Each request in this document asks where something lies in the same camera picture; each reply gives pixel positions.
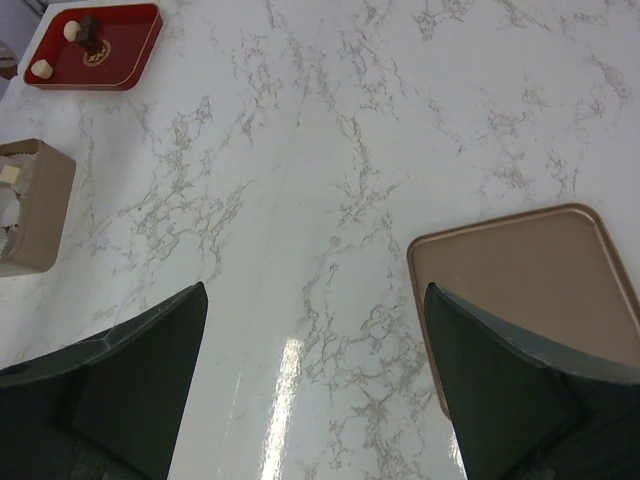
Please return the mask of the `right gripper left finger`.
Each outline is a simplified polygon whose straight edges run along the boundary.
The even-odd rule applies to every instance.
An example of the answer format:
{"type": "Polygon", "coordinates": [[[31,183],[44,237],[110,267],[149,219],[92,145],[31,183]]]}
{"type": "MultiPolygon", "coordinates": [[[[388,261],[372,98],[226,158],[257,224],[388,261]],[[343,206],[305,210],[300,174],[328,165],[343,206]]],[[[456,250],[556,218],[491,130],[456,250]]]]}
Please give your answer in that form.
{"type": "Polygon", "coordinates": [[[1,371],[4,479],[165,479],[205,330],[198,282],[1,371]]]}

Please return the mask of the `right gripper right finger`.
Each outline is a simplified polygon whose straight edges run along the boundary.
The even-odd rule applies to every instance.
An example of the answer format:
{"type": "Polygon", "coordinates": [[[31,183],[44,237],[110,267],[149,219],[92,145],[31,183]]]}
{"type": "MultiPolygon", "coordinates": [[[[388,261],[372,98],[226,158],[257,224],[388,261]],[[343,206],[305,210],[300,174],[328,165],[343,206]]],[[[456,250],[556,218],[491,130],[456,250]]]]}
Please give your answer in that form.
{"type": "Polygon", "coordinates": [[[431,283],[431,356],[470,479],[636,479],[639,370],[431,283]]]}

